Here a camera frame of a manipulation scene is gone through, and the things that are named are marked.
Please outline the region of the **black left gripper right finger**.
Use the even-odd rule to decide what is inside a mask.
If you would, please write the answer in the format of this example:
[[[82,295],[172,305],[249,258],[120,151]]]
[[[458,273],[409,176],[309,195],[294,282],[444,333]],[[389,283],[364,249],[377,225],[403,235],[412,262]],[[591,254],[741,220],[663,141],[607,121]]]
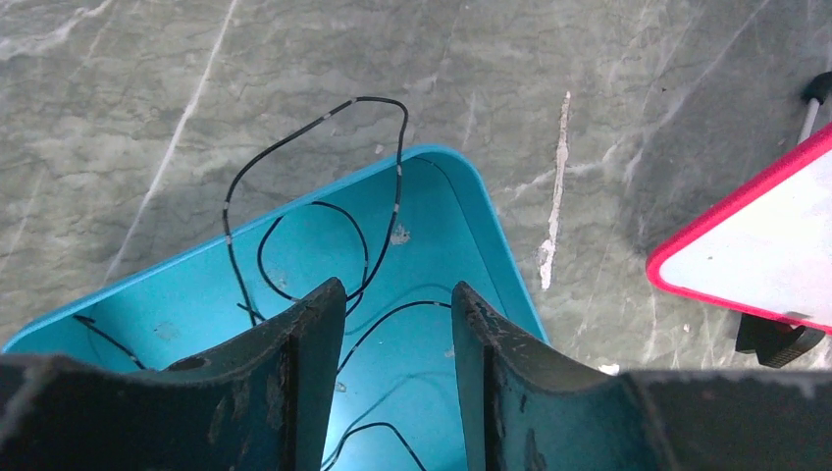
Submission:
[[[831,377],[819,371],[637,370],[575,361],[495,311],[451,297],[471,470],[827,470]]]

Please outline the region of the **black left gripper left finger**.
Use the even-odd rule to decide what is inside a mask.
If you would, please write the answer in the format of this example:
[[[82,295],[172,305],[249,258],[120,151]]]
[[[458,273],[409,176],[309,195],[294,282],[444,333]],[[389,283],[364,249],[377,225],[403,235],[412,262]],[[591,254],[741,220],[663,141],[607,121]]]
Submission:
[[[283,313],[161,371],[66,355],[1,358],[5,470],[316,470],[346,294],[328,279]]]

